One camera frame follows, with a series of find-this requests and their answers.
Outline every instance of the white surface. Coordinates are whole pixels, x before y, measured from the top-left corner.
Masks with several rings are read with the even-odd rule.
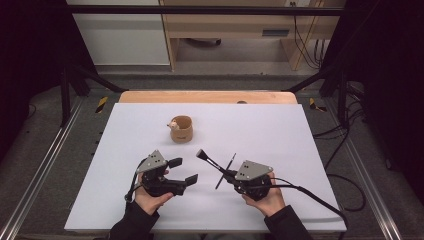
[[[170,138],[166,124],[177,115],[193,120],[189,143],[176,144]],[[223,180],[215,190],[221,173],[196,158],[200,148],[224,168],[234,153],[230,169],[238,170],[244,160],[272,166],[277,177],[338,208],[301,105],[118,103],[65,229],[110,229],[124,214],[124,195],[137,165],[158,149],[165,159],[183,158],[168,179],[196,173],[199,178],[183,196],[159,209],[154,231],[267,231],[263,215],[247,206],[232,185]],[[308,230],[346,230],[338,215],[313,199],[294,189],[282,191]]]
[[[67,0],[70,5],[159,5],[156,0]],[[95,65],[169,65],[160,14],[74,14]]]

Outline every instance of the small container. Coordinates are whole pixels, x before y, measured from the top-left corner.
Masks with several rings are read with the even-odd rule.
[[[176,122],[178,127],[171,127],[171,139],[176,143],[190,142],[193,138],[193,124],[189,116],[176,116],[171,123]]]

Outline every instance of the hand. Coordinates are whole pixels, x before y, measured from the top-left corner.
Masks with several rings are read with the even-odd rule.
[[[141,182],[143,173],[138,175],[138,182]],[[141,207],[147,214],[152,215],[160,206],[163,206],[174,195],[172,193],[165,193],[159,197],[150,196],[143,186],[135,190],[134,201]]]
[[[272,185],[275,185],[274,172],[268,173],[268,176],[271,178]],[[268,217],[286,207],[280,188],[270,188],[268,195],[259,201],[255,201],[244,194],[242,197],[247,205],[257,208],[263,215]]]

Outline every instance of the sleeve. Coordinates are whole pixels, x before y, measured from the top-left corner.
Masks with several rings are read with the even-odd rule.
[[[126,209],[124,217],[112,227],[106,239],[147,240],[150,230],[158,219],[157,211],[150,216],[136,202],[132,202]]]
[[[265,217],[264,221],[277,240],[312,240],[308,230],[290,205],[270,217]]]

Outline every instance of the white cabinet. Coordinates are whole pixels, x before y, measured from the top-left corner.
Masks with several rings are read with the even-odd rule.
[[[159,5],[157,0],[67,0],[69,5]],[[169,65],[160,14],[74,14],[96,66]]]

